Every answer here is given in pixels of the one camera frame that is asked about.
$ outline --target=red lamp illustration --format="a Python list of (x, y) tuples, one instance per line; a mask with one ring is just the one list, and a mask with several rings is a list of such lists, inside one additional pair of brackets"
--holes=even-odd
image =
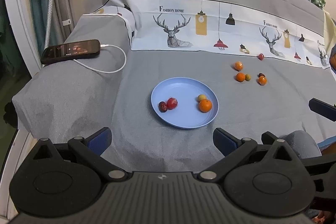
[(220, 10), (221, 10), (221, 3), (219, 2), (219, 7), (218, 7), (218, 41), (215, 45), (213, 45), (214, 47), (218, 47), (220, 50), (224, 51), (225, 48), (228, 48), (227, 45), (225, 45), (223, 43), (223, 41), (219, 38), (219, 23), (221, 21), (221, 15), (220, 15)]
[(225, 45), (225, 44), (223, 43), (223, 41), (220, 40), (220, 39), (218, 39), (217, 43), (216, 43), (215, 45), (213, 45), (213, 46), (214, 46), (214, 47), (218, 47), (218, 48), (219, 48), (220, 50), (222, 50), (222, 51), (224, 51), (225, 48), (228, 48), (228, 46)]
[(301, 57), (297, 54), (297, 52), (295, 52), (295, 56), (294, 56), (294, 58), (295, 58), (297, 61), (301, 62)]
[(118, 6), (117, 6), (117, 14), (123, 16), (121, 13), (119, 13)]

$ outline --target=white charging cable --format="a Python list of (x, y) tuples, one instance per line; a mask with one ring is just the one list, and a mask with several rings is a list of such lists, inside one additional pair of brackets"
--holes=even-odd
[(123, 52), (123, 54), (124, 54), (124, 57), (125, 57), (125, 62), (124, 62), (124, 64), (122, 65), (122, 67), (121, 67), (120, 69), (118, 69), (118, 70), (115, 70), (115, 71), (103, 71), (103, 70), (94, 69), (94, 68), (91, 68), (91, 67), (89, 67), (89, 66), (87, 66), (87, 65), (84, 65), (83, 63), (79, 62), (79, 61), (76, 60), (76, 59), (74, 59), (74, 61), (75, 61), (76, 63), (82, 65), (83, 67), (87, 68), (87, 69), (93, 70), (93, 71), (95, 71), (95, 72), (108, 73), (108, 74), (110, 74), (110, 73), (116, 73), (116, 72), (118, 72), (118, 71), (121, 71), (121, 70), (125, 67), (125, 65), (126, 65), (126, 53), (124, 52), (124, 50), (123, 50), (122, 48), (120, 48), (120, 47), (118, 47), (118, 46), (115, 46), (115, 45), (104, 45), (104, 44), (103, 44), (103, 45), (100, 45), (100, 47), (101, 47), (101, 48), (104, 48), (104, 47), (115, 47), (115, 48), (118, 48), (119, 50), (121, 50), (121, 51)]

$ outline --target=orange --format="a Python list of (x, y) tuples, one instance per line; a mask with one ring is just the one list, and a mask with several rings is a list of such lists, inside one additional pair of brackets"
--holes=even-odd
[(259, 79), (258, 79), (258, 82), (259, 82), (259, 84), (261, 84), (261, 85), (266, 85), (266, 83), (267, 83), (267, 79), (266, 79), (265, 76), (260, 76)]
[(238, 72), (237, 75), (236, 75), (236, 80), (238, 82), (242, 82), (245, 80), (245, 74), (243, 74), (242, 72)]
[(243, 64), (241, 62), (236, 62), (235, 63), (235, 70), (240, 71), (243, 69)]
[(208, 112), (212, 108), (212, 103), (208, 99), (200, 101), (198, 104), (199, 110), (202, 112)]

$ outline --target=small yellow fruit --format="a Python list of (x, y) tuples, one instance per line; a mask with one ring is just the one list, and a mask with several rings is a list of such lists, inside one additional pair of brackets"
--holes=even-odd
[(197, 97), (197, 101), (200, 102), (202, 100), (205, 100), (207, 97), (204, 95), (204, 94), (200, 94), (198, 97)]

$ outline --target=gray tablecloth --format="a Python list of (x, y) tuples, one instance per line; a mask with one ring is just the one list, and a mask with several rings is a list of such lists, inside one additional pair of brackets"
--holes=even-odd
[[(35, 138), (60, 143), (107, 126), (113, 139), (103, 157), (113, 164), (127, 171), (197, 172), (223, 157), (212, 142), (216, 127), (257, 141), (265, 131), (280, 136), (304, 130), (316, 142), (335, 135), (333, 122), (308, 107), (313, 97), (336, 101), (330, 70), (211, 52), (131, 51), (127, 29), (117, 16), (81, 17), (68, 41), (92, 38), (121, 46), (127, 53), (125, 68), (113, 75), (100, 75), (73, 61), (43, 68), (13, 98), (19, 120)], [(234, 79), (231, 65), (236, 61), (251, 74), (250, 82)], [(83, 62), (116, 70), (123, 55), (106, 48), (98, 58)], [(267, 76), (265, 86), (256, 82), (260, 72)], [(177, 76), (199, 80), (215, 92), (219, 112), (212, 123), (182, 130), (155, 114), (150, 103), (153, 88)]]

